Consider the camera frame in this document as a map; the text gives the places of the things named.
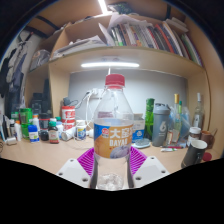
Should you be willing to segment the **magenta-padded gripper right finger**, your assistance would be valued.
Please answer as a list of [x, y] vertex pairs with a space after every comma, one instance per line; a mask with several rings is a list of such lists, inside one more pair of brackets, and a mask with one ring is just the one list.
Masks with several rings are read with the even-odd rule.
[[132, 147], [127, 174], [128, 186], [140, 188], [169, 175], [169, 172], [155, 156], [147, 157], [140, 150]]

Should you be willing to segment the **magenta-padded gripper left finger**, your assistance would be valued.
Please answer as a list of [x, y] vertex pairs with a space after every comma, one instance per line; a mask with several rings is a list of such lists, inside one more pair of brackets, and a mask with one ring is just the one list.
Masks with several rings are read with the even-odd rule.
[[94, 149], [88, 149], [77, 159], [70, 158], [56, 175], [78, 186], [95, 189], [97, 176], [94, 174]]

